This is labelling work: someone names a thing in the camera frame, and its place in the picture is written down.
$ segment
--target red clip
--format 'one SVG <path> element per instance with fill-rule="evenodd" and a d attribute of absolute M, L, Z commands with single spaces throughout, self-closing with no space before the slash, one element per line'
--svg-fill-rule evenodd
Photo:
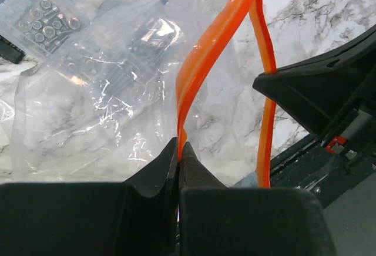
<path fill-rule="evenodd" d="M 335 154 L 335 151 L 332 149 L 333 146 L 335 146 L 336 144 L 343 146 L 346 142 L 347 142 L 347 139 L 341 136 L 337 136 L 337 137 L 334 137 L 334 139 L 332 139 L 331 142 L 329 142 L 329 144 L 325 147 L 325 149 L 328 152 Z"/>

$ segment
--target black plastic part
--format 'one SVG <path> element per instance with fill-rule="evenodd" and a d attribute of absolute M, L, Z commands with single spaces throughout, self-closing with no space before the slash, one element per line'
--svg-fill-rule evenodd
<path fill-rule="evenodd" d="M 361 103 L 376 110 L 376 26 L 337 49 L 261 74 L 253 87 L 271 98 L 316 138 L 340 135 Z"/>
<path fill-rule="evenodd" d="M 305 191 L 184 188 L 180 255 L 336 255 L 320 203 Z"/>
<path fill-rule="evenodd" d="M 309 135 L 272 159 L 270 183 L 274 187 L 299 187 L 312 191 L 326 208 L 347 190 L 376 174 L 376 157 L 364 156 L 347 167 L 348 160 L 333 155 Z"/>
<path fill-rule="evenodd" d="M 0 36 L 0 57 L 14 63 L 19 64 L 25 57 L 23 51 L 10 43 L 8 40 Z"/>
<path fill-rule="evenodd" d="M 168 255 L 177 140 L 124 183 L 0 186 L 0 255 Z"/>

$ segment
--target cable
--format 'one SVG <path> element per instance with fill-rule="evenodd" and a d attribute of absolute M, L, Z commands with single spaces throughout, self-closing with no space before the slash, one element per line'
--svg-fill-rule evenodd
<path fill-rule="evenodd" d="M 249 10 L 254 34 L 259 45 L 261 60 L 265 74 L 276 73 L 277 65 L 274 56 L 273 43 L 263 12 L 263 0 L 255 0 Z M 276 114 L 276 103 L 269 98 L 265 100 L 263 120 L 261 123 L 260 140 L 257 153 L 257 181 L 259 187 L 270 187 L 270 157 L 273 143 L 273 126 Z"/>
<path fill-rule="evenodd" d="M 176 79 L 179 159 L 186 141 L 184 123 L 188 111 L 210 69 L 230 42 L 255 0 L 228 0 L 186 58 Z"/>

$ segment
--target orange wire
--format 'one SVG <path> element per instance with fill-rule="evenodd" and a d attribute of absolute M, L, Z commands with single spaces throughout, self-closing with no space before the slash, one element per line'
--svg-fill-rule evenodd
<path fill-rule="evenodd" d="M 189 53 L 176 79 L 177 136 L 179 159 L 186 141 L 184 123 L 188 111 L 210 69 L 230 42 L 255 0 L 228 0 Z"/>
<path fill-rule="evenodd" d="M 276 73 L 277 65 L 274 57 L 273 43 L 263 12 L 263 0 L 256 0 L 249 10 L 254 33 L 263 61 L 265 74 Z M 273 125 L 276 113 L 276 103 L 267 98 L 265 101 L 263 121 L 261 123 L 260 141 L 257 153 L 257 180 L 259 187 L 270 187 L 270 156 L 273 142 Z"/>

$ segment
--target clear plastic bag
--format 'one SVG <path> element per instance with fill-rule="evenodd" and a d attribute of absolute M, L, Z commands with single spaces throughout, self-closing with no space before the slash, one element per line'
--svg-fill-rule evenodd
<path fill-rule="evenodd" d="M 176 75 L 218 12 L 205 7 L 210 0 L 165 2 L 116 5 L 6 91 L 1 124 L 15 180 L 124 180 L 176 136 Z M 227 185 L 251 172 L 236 136 L 248 120 L 239 116 L 239 75 L 231 43 L 185 124 L 203 164 Z"/>

